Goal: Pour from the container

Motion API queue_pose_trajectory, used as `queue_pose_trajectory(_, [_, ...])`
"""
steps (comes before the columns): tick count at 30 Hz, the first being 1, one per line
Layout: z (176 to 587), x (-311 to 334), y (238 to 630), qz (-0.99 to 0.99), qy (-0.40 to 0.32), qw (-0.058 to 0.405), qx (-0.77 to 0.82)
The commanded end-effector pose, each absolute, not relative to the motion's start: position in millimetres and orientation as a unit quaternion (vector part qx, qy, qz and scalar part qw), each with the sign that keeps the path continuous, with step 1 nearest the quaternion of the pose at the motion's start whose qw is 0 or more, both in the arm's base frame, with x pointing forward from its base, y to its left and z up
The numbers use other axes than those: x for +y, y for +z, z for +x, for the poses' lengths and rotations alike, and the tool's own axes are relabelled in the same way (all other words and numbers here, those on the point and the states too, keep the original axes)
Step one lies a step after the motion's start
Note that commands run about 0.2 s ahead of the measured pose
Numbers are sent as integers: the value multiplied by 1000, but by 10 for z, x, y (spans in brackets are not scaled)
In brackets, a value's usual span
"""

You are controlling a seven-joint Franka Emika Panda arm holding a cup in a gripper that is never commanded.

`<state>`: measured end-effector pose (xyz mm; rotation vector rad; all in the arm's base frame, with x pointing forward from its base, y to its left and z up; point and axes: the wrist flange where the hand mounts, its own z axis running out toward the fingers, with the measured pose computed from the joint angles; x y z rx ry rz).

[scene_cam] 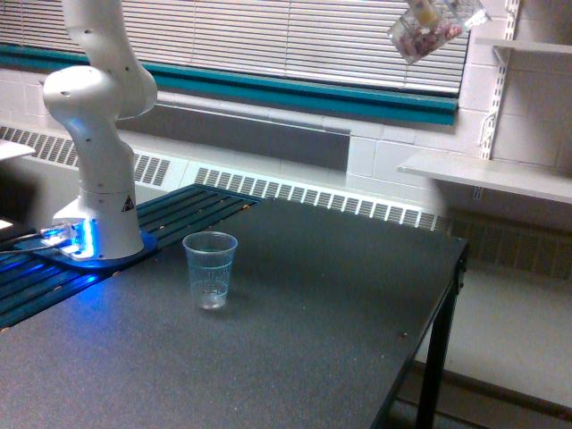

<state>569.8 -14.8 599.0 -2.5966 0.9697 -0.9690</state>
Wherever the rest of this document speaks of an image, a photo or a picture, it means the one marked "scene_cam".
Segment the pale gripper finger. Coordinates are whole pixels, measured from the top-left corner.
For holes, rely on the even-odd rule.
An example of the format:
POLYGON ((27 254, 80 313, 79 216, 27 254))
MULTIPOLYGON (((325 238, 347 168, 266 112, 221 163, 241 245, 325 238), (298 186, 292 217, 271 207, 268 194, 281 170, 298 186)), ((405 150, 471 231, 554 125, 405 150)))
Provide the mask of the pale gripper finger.
POLYGON ((420 25, 434 25, 436 23, 436 10, 431 1, 410 0, 409 8, 420 25))

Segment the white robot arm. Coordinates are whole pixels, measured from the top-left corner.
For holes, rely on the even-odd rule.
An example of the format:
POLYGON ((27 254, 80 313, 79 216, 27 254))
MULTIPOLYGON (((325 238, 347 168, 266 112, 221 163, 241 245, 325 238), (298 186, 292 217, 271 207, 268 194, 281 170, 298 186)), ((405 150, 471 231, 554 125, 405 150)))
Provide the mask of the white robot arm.
POLYGON ((132 257, 144 248, 136 209, 134 154, 116 123, 150 111, 152 75, 135 56, 119 1, 63 2, 65 28, 88 64, 49 74, 48 112, 70 134, 79 166, 78 197, 57 212, 64 231, 45 237, 65 257, 87 261, 132 257))

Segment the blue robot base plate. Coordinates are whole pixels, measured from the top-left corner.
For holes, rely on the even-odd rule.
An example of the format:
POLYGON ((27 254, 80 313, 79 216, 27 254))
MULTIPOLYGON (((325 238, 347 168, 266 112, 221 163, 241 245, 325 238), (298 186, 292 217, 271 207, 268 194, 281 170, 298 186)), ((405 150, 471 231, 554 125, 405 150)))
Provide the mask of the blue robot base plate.
POLYGON ((144 248, 139 253, 129 257, 118 259, 94 259, 87 261, 76 261, 67 257, 55 249, 32 251, 35 257, 39 257, 44 262, 55 264, 61 267, 74 268, 83 272, 106 272, 111 273, 123 270, 135 265, 144 259, 153 256, 157 252, 158 241, 155 236, 144 231, 140 231, 144 248))

